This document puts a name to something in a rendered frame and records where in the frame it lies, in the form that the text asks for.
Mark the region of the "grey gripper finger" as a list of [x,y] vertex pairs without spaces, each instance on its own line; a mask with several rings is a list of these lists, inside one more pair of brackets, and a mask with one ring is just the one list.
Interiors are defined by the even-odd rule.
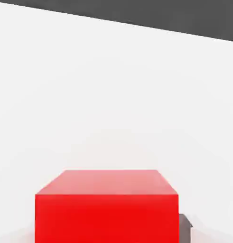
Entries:
[[229,236],[204,225],[197,217],[179,214],[179,243],[229,243]]

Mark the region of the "small red cube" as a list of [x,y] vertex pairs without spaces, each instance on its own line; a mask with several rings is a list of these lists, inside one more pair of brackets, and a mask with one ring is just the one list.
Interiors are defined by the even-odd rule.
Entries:
[[66,170],[35,195],[35,243],[179,243],[178,193],[156,170]]

